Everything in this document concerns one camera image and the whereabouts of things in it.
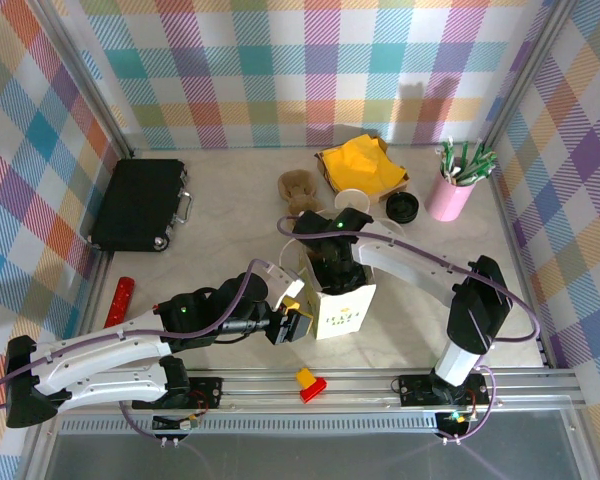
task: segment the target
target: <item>plaid wall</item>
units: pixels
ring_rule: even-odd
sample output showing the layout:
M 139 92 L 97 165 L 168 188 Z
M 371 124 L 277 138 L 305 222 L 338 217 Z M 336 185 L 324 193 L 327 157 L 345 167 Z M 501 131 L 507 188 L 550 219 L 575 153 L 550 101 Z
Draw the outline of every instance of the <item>plaid wall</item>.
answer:
M 116 160 L 25 1 L 1 0 L 0 377 L 11 338 L 73 333 L 95 261 L 81 230 Z M 0 480 L 13 477 L 24 434 L 0 412 Z
M 497 151 L 544 328 L 600 439 L 600 0 L 579 2 Z
M 475 138 L 541 0 L 55 0 L 138 148 Z

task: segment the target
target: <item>pen holder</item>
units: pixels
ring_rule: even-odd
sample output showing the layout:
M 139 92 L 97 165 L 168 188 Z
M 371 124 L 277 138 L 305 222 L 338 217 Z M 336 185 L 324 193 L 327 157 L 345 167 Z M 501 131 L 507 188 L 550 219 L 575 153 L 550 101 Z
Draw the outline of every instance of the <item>pen holder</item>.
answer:
M 455 220 L 460 215 L 475 186 L 475 183 L 466 187 L 452 185 L 445 180 L 441 173 L 438 173 L 424 207 L 436 220 L 441 222 Z

